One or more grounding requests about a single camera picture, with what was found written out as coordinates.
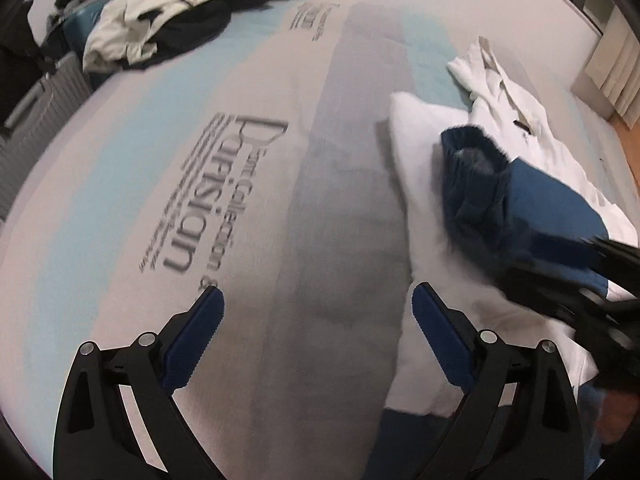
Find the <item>white and blue hoodie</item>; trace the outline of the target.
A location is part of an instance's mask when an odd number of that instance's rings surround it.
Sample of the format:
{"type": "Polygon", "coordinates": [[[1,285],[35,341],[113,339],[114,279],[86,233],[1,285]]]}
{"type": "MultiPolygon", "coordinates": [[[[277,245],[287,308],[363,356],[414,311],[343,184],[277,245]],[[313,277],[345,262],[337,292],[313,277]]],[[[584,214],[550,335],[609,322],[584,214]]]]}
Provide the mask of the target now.
{"type": "Polygon", "coordinates": [[[469,110],[390,99],[390,138],[407,209],[413,282],[398,347],[396,374],[366,468],[369,479],[419,479],[416,472],[446,434],[462,391],[450,385],[411,310],[416,286],[430,284],[450,309],[507,344],[558,347],[576,401],[584,475],[634,479],[639,474],[639,388],[597,383],[591,354],[574,330],[507,300],[501,272],[515,261],[597,289],[608,300],[632,295],[601,275],[542,261],[539,235],[609,238],[638,246],[634,226],[588,179],[551,132],[538,100],[514,82],[487,40],[448,64],[468,92],[469,110]]]}

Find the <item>pile of clothes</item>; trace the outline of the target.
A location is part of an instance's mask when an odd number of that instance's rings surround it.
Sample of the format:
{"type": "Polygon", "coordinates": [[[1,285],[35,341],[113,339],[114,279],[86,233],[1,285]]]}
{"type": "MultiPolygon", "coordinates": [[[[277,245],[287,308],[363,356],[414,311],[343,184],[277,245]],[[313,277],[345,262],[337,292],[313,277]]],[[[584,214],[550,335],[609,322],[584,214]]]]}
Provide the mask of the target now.
{"type": "Polygon", "coordinates": [[[274,0],[54,0],[43,47],[90,74],[144,70],[218,37],[232,15],[274,0]]]}

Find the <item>beige curtain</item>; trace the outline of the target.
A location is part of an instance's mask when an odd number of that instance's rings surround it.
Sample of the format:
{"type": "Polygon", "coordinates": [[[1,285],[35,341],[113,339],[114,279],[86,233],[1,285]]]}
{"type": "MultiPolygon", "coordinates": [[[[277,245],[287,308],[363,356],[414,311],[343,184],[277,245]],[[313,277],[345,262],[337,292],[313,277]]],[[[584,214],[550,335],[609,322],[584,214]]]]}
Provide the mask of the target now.
{"type": "Polygon", "coordinates": [[[570,90],[605,120],[632,128],[639,121],[639,39],[616,6],[604,33],[570,90]]]}

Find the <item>striped bed sheet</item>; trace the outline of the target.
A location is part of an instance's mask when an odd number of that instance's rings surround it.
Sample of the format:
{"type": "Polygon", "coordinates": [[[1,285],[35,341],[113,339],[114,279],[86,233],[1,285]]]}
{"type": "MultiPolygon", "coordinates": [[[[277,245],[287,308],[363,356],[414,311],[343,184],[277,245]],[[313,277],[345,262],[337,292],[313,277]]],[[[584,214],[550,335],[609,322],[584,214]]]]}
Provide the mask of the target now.
{"type": "Polygon", "coordinates": [[[216,285],[226,308],[178,407],[230,479],[358,479],[385,411],[447,416],[409,314],[433,284],[476,325],[558,343],[450,245],[439,135],[474,113],[447,65],[478,38],[544,107],[506,149],[569,183],[634,243],[614,130],[573,96],[599,33],[566,0],[284,0],[209,44],[111,78],[68,122],[1,237],[1,409],[53,468],[78,347],[126,346],[216,285]]]}

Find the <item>grey suitcase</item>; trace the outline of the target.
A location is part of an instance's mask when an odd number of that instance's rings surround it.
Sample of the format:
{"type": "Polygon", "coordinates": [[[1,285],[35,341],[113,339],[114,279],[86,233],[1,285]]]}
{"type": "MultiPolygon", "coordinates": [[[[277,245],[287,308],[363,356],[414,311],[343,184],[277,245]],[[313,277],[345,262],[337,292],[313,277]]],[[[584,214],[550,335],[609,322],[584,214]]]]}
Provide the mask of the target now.
{"type": "Polygon", "coordinates": [[[1,220],[50,143],[92,95],[88,77],[74,52],[56,64],[56,72],[40,78],[23,96],[1,137],[1,220]]]}

